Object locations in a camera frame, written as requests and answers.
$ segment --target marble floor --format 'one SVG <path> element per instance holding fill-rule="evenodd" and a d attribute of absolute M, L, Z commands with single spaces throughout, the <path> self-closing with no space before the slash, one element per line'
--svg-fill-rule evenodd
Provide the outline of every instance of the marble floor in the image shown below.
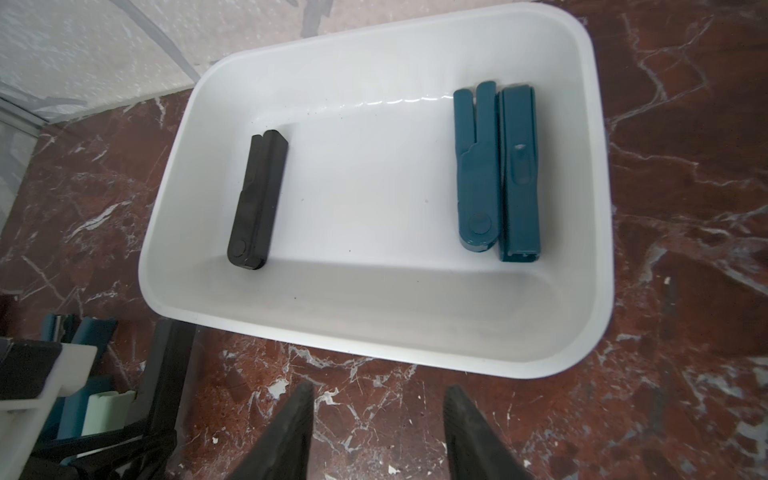
<path fill-rule="evenodd" d="M 173 478 L 226 478 L 300 382 L 316 386 L 312 480 L 448 478 L 458 383 L 536 478 L 768 476 L 768 5 L 564 0 L 598 60 L 616 301 L 595 350 L 500 379 L 200 329 Z M 141 241 L 189 91 L 42 132 L 0 238 L 10 333 L 120 320 L 104 364 L 137 385 L 157 315 Z"/>

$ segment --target white tile wall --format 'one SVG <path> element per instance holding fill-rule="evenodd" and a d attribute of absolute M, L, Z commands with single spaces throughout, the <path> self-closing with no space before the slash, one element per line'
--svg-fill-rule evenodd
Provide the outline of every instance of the white tile wall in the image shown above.
<path fill-rule="evenodd" d="M 0 232 L 29 165 L 37 138 L 0 122 Z"/>
<path fill-rule="evenodd" d="M 4 0 L 0 97 L 56 120 L 191 87 L 237 51 L 508 1 Z"/>

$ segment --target teal plastic item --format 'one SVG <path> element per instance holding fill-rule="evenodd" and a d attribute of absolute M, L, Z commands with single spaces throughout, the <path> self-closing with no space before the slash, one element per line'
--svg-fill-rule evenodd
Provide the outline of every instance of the teal plastic item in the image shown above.
<path fill-rule="evenodd" d="M 538 149 L 533 88 L 518 85 L 498 94 L 502 164 L 503 262 L 533 262 L 541 254 L 538 226 Z"/>
<path fill-rule="evenodd" d="M 114 390 L 111 376 L 92 376 L 83 388 L 67 397 L 64 400 L 64 411 L 61 413 L 56 438 L 62 440 L 79 437 L 83 431 L 85 412 L 88 410 L 88 398 L 95 393 L 110 390 Z"/>
<path fill-rule="evenodd" d="M 43 342 L 70 343 L 75 332 L 74 315 L 57 315 L 49 313 L 43 319 L 40 329 L 40 340 Z M 59 397 L 54 401 L 51 411 L 45 420 L 43 428 L 38 436 L 39 442 L 53 440 L 58 434 L 58 425 L 61 421 L 61 413 L 64 411 L 64 399 Z"/>
<path fill-rule="evenodd" d="M 118 321 L 114 318 L 99 320 L 86 316 L 78 327 L 78 331 L 72 337 L 72 343 L 77 345 L 93 345 L 97 348 L 94 365 L 99 363 L 101 356 L 107 349 L 107 344 L 112 338 L 114 329 L 118 327 Z"/>
<path fill-rule="evenodd" d="M 496 123 L 496 83 L 453 94 L 456 132 L 458 235 L 473 252 L 491 248 L 501 231 L 501 195 Z"/>

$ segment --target teal folding object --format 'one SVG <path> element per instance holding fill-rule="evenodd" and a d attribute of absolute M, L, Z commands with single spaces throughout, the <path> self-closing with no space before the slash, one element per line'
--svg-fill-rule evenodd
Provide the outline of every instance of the teal folding object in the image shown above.
<path fill-rule="evenodd" d="M 533 88 L 517 85 L 498 94 L 502 164 L 503 262 L 533 262 L 541 254 L 538 226 L 538 147 Z"/>
<path fill-rule="evenodd" d="M 501 188 L 496 121 L 496 83 L 453 94 L 456 133 L 458 234 L 473 252 L 491 248 L 501 231 Z"/>

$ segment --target gray grout line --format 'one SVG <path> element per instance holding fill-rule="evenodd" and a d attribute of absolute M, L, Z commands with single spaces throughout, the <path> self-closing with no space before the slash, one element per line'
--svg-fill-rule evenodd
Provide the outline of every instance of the gray grout line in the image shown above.
<path fill-rule="evenodd" d="M 176 46 L 173 40 L 171 40 L 164 31 L 160 29 L 153 21 L 149 19 L 131 0 L 109 0 L 120 10 L 125 12 L 128 17 L 133 20 L 139 28 L 144 30 L 149 38 L 163 49 L 163 51 L 178 65 L 184 73 L 186 73 L 193 82 L 197 83 L 200 80 L 200 74 L 197 73 L 190 62 L 181 53 L 181 50 Z"/>
<path fill-rule="evenodd" d="M 306 0 L 304 15 L 301 19 L 301 38 L 316 37 L 321 17 L 328 18 L 332 7 L 333 0 Z"/>
<path fill-rule="evenodd" d="M 51 120 L 48 121 L 48 123 L 57 124 L 57 123 L 61 123 L 62 121 L 81 120 L 83 118 L 90 117 L 91 115 L 100 114 L 103 111 L 112 110 L 113 108 L 120 108 L 120 107 L 127 107 L 128 105 L 135 105 L 137 103 L 141 103 L 142 101 L 151 100 L 153 98 L 164 97 L 165 95 L 175 94 L 180 91 L 190 90 L 193 87 L 194 87 L 194 83 L 189 85 L 181 85 L 180 87 L 169 88 L 168 90 L 155 91 L 150 94 L 143 94 L 143 95 L 139 95 L 138 97 L 131 97 L 127 100 L 120 100 L 120 101 L 115 101 L 108 104 L 99 105 L 98 107 L 89 108 L 87 110 L 79 111 L 73 114 L 62 114 L 62 115 L 58 115 L 57 117 L 53 117 Z"/>
<path fill-rule="evenodd" d="M 35 113 L 46 107 L 58 107 L 60 105 L 75 105 L 85 106 L 88 102 L 77 98 L 58 98 L 58 97 L 46 97 L 38 98 L 33 94 L 20 90 L 13 85 L 0 81 L 0 97 L 5 101 L 16 105 L 22 110 L 26 110 L 28 113 L 48 121 L 45 118 L 45 113 Z"/>

